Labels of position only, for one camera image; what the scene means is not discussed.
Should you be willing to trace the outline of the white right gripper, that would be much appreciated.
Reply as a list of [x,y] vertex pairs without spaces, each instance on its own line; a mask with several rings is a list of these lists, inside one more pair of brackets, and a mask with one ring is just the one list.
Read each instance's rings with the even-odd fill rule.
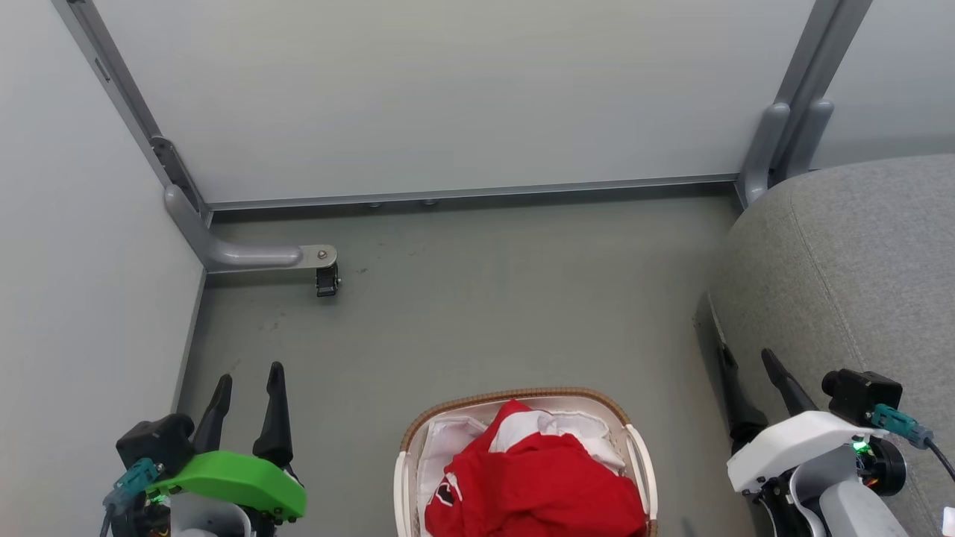
[[771,426],[746,394],[736,358],[727,345],[720,344],[718,372],[734,454],[727,462],[727,476],[735,492],[757,492],[768,479],[850,445],[856,436],[888,435],[886,430],[853,425],[831,412],[819,411],[771,349],[761,350],[761,360],[791,417]]

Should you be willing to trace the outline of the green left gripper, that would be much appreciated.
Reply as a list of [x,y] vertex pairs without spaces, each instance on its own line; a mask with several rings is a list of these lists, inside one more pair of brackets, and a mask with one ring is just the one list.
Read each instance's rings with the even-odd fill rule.
[[270,366],[266,381],[269,402],[262,431],[253,444],[254,456],[219,450],[232,386],[231,374],[219,378],[193,436],[198,455],[175,476],[147,487],[146,496],[192,493],[265,512],[283,522],[303,518],[307,510],[306,489],[284,471],[294,455],[283,364],[273,362]]

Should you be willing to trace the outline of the red garment with white stripes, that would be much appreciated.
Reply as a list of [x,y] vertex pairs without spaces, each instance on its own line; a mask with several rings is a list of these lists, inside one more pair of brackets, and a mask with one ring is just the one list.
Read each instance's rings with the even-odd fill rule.
[[533,434],[490,453],[501,419],[539,410],[511,400],[445,467],[426,504],[430,537],[645,537],[642,498],[623,473],[595,461],[574,436]]

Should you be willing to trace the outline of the grey fabric sofa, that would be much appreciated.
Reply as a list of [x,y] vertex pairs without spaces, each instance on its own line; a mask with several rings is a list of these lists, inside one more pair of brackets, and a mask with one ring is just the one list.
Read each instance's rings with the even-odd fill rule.
[[826,168],[743,212],[709,290],[755,405],[788,417],[760,353],[821,407],[832,370],[903,384],[901,411],[955,463],[955,155]]

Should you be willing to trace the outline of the cream laundry basket brown rim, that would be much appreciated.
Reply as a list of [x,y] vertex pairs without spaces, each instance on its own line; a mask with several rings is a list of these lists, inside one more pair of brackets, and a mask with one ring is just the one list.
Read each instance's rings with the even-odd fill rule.
[[490,424],[499,408],[511,400],[547,412],[580,411],[603,421],[608,427],[608,441],[625,463],[623,475],[634,482],[640,492],[647,523],[644,535],[657,537],[659,495],[654,466],[644,439],[616,401],[603,393],[581,387],[515,389],[471,395],[442,402],[421,412],[403,435],[393,470],[393,514],[397,537],[430,537],[423,523],[423,502],[419,500],[419,463],[430,426],[440,419],[458,417]]

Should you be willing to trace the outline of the grey partition foot bar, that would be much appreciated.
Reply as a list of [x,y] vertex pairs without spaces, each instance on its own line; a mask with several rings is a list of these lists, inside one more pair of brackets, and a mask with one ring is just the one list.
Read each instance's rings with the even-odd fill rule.
[[335,266],[333,245],[249,245],[212,234],[178,186],[165,187],[165,211],[208,273],[328,269]]

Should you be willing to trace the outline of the white basket liner bag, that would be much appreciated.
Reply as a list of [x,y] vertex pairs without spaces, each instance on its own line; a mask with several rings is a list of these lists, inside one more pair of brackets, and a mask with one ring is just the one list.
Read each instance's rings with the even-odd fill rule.
[[416,513],[419,526],[425,527],[426,504],[445,475],[445,467],[463,452],[491,424],[489,414],[458,412],[435,417],[422,428],[423,445],[416,470]]

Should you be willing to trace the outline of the grey rounded partition foot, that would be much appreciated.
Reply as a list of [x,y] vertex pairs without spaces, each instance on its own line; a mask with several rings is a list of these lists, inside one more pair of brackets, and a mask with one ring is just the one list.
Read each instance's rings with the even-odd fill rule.
[[790,113],[788,103],[774,103],[762,113],[760,124],[736,179],[736,190],[743,210],[768,190],[773,156],[790,119]]
[[781,160],[777,170],[779,179],[787,180],[809,172],[815,151],[833,115],[833,109],[835,105],[826,98],[809,105],[790,140],[790,147],[784,159]]

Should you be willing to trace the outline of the grey partition bottom rail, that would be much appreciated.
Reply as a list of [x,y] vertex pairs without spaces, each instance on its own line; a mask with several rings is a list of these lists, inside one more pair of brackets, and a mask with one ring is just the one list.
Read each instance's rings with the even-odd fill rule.
[[207,203],[213,212],[232,212],[246,210],[293,210],[305,207],[344,207],[345,205],[418,203],[419,201],[447,198],[486,198],[504,196],[535,196],[577,192],[612,191],[632,188],[651,188],[667,186],[700,186],[709,183],[733,183],[738,173],[715,175],[689,175],[666,178],[580,181],[580,183],[549,184],[548,186],[506,186],[488,188],[463,188],[427,192],[400,192],[390,194],[372,194],[360,196],[327,196],[310,198],[269,198],[269,200],[228,201],[227,203]]

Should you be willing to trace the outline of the grey double partition post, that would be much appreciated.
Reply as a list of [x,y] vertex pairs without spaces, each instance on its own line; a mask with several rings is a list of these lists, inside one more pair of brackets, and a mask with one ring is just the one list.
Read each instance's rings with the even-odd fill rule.
[[873,0],[815,0],[773,103],[788,103],[790,119],[775,150],[768,185],[780,183],[777,170],[807,108],[826,98]]

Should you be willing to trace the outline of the grey partition post with hinge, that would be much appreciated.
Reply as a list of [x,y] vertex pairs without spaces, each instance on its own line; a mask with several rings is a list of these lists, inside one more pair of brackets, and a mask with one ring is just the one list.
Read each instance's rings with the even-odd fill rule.
[[143,134],[150,149],[163,167],[170,183],[184,191],[191,207],[200,215],[205,225],[212,219],[212,211],[205,204],[197,184],[182,160],[174,143],[163,135],[157,120],[141,94],[134,76],[129,70],[122,53],[113,41],[105,21],[102,19],[93,0],[52,0],[58,7],[65,7],[68,21],[78,24],[78,30],[92,47],[93,67],[103,76],[107,87],[117,91],[125,108],[131,113],[136,128],[133,132]]

